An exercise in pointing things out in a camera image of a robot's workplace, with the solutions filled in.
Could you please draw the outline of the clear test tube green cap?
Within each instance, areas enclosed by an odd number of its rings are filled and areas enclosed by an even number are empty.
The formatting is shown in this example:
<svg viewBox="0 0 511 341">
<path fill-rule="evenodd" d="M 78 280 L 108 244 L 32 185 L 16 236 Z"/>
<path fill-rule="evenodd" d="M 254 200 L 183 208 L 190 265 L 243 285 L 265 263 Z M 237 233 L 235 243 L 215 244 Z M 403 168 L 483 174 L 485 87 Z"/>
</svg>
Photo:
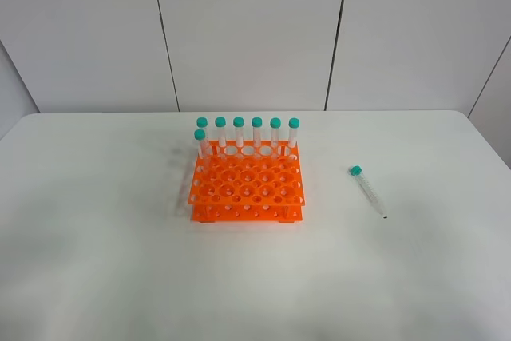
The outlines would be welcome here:
<svg viewBox="0 0 511 341">
<path fill-rule="evenodd" d="M 386 214 L 386 210 L 383 206 L 382 200 L 374 190 L 371 183 L 366 178 L 363 173 L 362 168 L 359 165 L 354 165 L 350 167 L 350 175 L 356 180 L 358 186 L 365 193 L 366 198 L 368 199 L 372 208 L 383 218 L 386 219 L 388 215 Z"/>
</svg>

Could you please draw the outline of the orange test tube rack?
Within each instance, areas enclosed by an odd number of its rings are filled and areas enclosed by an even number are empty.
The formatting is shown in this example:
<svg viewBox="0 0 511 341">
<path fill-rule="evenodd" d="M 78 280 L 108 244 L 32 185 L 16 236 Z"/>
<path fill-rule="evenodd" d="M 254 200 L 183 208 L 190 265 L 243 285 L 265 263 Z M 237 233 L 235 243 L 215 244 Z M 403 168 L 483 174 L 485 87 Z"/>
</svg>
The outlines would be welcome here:
<svg viewBox="0 0 511 341">
<path fill-rule="evenodd" d="M 300 222 L 305 206 L 299 147 L 269 141 L 255 147 L 234 140 L 220 147 L 210 141 L 208 154 L 197 157 L 188 203 L 195 222 Z"/>
</svg>

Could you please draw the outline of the back row tube far left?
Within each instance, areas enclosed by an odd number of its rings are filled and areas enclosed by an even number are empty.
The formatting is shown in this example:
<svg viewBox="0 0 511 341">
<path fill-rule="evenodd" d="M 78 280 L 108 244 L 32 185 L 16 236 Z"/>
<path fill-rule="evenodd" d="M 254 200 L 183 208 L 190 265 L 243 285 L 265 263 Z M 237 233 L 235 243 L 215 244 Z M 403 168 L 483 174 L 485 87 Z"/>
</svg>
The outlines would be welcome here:
<svg viewBox="0 0 511 341">
<path fill-rule="evenodd" d="M 196 119 L 196 126 L 198 129 L 202 129 L 204 131 L 204 139 L 209 141 L 208 135 L 208 119 L 206 117 L 198 117 Z"/>
</svg>

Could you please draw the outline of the back row tube far right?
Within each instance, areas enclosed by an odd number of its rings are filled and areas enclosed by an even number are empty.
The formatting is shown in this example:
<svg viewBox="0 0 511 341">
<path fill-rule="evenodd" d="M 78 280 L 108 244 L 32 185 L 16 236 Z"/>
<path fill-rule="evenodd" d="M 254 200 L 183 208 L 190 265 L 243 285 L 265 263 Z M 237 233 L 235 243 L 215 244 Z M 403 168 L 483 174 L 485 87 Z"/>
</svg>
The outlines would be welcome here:
<svg viewBox="0 0 511 341">
<path fill-rule="evenodd" d="M 296 117 L 292 117 L 289 122 L 289 135 L 288 135 L 288 147 L 294 148 L 297 144 L 297 134 L 298 134 L 298 128 L 300 126 L 300 121 Z"/>
</svg>

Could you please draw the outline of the second row tube left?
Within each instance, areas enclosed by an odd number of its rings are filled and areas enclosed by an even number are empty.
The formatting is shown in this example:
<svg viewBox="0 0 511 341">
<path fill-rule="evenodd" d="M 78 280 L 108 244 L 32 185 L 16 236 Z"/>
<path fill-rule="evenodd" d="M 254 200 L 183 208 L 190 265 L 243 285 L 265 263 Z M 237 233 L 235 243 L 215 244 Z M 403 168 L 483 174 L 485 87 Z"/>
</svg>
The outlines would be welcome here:
<svg viewBox="0 0 511 341">
<path fill-rule="evenodd" d="M 209 140 L 206 132 L 203 129 L 196 129 L 194 132 L 195 140 L 199 145 L 199 156 L 201 159 L 206 159 L 209 157 Z"/>
</svg>

